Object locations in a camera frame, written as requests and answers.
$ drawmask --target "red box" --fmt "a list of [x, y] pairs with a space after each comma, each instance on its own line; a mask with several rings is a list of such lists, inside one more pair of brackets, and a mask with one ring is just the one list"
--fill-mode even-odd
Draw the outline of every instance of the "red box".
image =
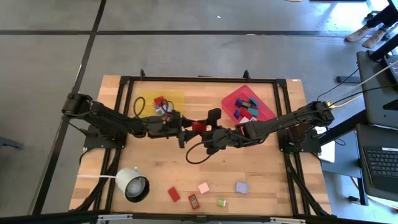
[[191, 203], [192, 209], [197, 209], [200, 207], [198, 199], [195, 195], [188, 196], [188, 199], [189, 199], [189, 203]]
[[241, 100], [250, 102], [250, 97], [253, 97], [259, 104], [257, 107], [259, 116], [256, 117], [258, 121], [268, 121], [269, 119], [275, 118], [275, 114], [268, 108], [268, 106], [262, 102], [262, 100], [247, 85], [243, 85], [221, 100], [224, 112], [228, 114], [235, 124], [239, 124], [239, 121], [243, 118], [241, 116], [238, 120], [234, 117], [235, 110], [238, 109], [235, 105], [236, 99], [240, 98]]
[[174, 187], [170, 188], [168, 190], [168, 192], [169, 192], [169, 195], [171, 196], [171, 198], [173, 199], [174, 202], [180, 200], [180, 196], [179, 196], [177, 190]]

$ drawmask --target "gray floor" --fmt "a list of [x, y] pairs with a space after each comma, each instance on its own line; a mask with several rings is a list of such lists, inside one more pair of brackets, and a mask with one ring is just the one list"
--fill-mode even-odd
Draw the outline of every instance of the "gray floor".
[[[0, 29], [91, 29], [99, 4], [94, 0], [1, 1]], [[106, 4], [99, 29], [348, 31], [362, 26], [368, 6], [370, 2], [307, 0], [113, 0]], [[378, 1], [372, 6], [380, 9], [383, 4]], [[1, 149], [0, 217], [23, 215], [29, 209], [87, 39], [0, 36], [0, 136], [26, 145], [23, 151]], [[349, 75], [356, 69], [359, 50], [365, 50], [361, 42], [347, 43], [341, 37], [98, 36], [80, 91], [96, 97], [103, 75], [137, 75], [142, 68], [147, 75], [193, 77], [241, 77], [248, 69], [256, 78], [302, 79], [307, 101], [311, 101], [335, 85], [337, 75]], [[325, 100], [349, 88], [343, 86]], [[362, 99], [334, 110], [338, 119], [333, 125], [360, 107]], [[80, 133], [68, 130], [45, 213], [67, 210], [83, 140]], [[368, 207], [347, 202], [347, 196], [358, 196], [349, 178], [324, 176], [335, 215], [398, 223], [388, 208], [372, 202]]]

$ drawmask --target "person's foot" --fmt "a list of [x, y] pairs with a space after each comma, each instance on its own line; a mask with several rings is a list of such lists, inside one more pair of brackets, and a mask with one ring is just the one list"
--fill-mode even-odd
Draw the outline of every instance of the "person's foot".
[[353, 32], [352, 34], [346, 36], [346, 40], [350, 42], [356, 42], [362, 39], [368, 32], [370, 31], [370, 28], [367, 26], [362, 26], [359, 30]]
[[372, 49], [380, 40], [384, 37], [386, 34], [386, 31], [384, 30], [378, 30], [373, 36], [371, 36], [368, 40], [363, 42], [362, 46]]

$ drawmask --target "blue block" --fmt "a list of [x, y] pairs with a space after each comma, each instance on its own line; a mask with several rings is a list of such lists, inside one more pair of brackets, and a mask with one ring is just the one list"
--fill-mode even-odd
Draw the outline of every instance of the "blue block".
[[259, 111], [253, 108], [248, 108], [248, 112], [251, 113], [253, 116], [259, 116]]
[[248, 193], [248, 188], [249, 187], [248, 187], [247, 183], [237, 182], [235, 191], [237, 193], [247, 194]]
[[239, 119], [240, 115], [241, 115], [241, 113], [239, 112], [239, 110], [235, 110], [234, 117], [236, 119]]
[[237, 106], [238, 108], [242, 106], [243, 100], [241, 100], [240, 98], [236, 99], [235, 102], [235, 106]]
[[253, 97], [250, 97], [250, 102], [251, 102], [255, 107], [258, 107], [258, 106], [259, 106], [259, 103], [257, 103], [257, 101], [256, 101]]

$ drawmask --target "toy block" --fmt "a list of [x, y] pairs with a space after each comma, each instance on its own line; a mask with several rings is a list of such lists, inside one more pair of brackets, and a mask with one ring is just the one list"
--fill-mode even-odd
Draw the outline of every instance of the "toy block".
[[191, 203], [192, 209], [197, 209], [197, 208], [200, 207], [198, 199], [197, 199], [197, 197], [194, 194], [188, 196], [188, 199], [189, 199], [189, 202]]
[[204, 193], [206, 193], [207, 191], [209, 191], [209, 186], [207, 185], [206, 182], [200, 184], [200, 185], [198, 186], [198, 188], [199, 188], [199, 191], [200, 191], [201, 194], [204, 194]]
[[250, 108], [251, 107], [251, 103], [243, 100], [242, 106], [245, 107], [245, 108]]
[[247, 194], [248, 193], [248, 184], [244, 182], [237, 182], [236, 189], [237, 193]]
[[250, 103], [252, 103], [255, 107], [259, 106], [259, 103], [257, 103], [257, 101], [253, 97], [250, 97], [249, 100], [250, 100]]
[[238, 108], [241, 107], [242, 102], [243, 102], [243, 100], [241, 100], [240, 98], [236, 99], [235, 106], [237, 106]]
[[253, 114], [251, 114], [247, 109], [242, 109], [241, 116], [247, 117], [247, 119], [251, 119], [253, 117]]
[[259, 111], [253, 108], [248, 108], [248, 112], [251, 113], [253, 116], [259, 116]]
[[240, 120], [240, 124], [242, 124], [242, 123], [246, 123], [246, 122], [249, 122], [250, 120], [247, 118], [247, 117], [243, 117], [241, 120]]
[[225, 199], [218, 199], [217, 200], [217, 205], [220, 207], [225, 207], [226, 206], [226, 200]]
[[162, 105], [165, 103], [163, 96], [154, 99], [155, 105]]
[[174, 187], [170, 188], [168, 190], [168, 192], [169, 192], [169, 195], [171, 196], [171, 198], [173, 199], [174, 202], [180, 200], [180, 196], [179, 196], [179, 194], [177, 193], [177, 190]]
[[192, 122], [192, 131], [198, 131], [198, 132], [206, 131], [206, 125], [194, 121]]
[[239, 110], [235, 110], [234, 117], [236, 119], [239, 119], [240, 115], [241, 115], [241, 113], [239, 112]]

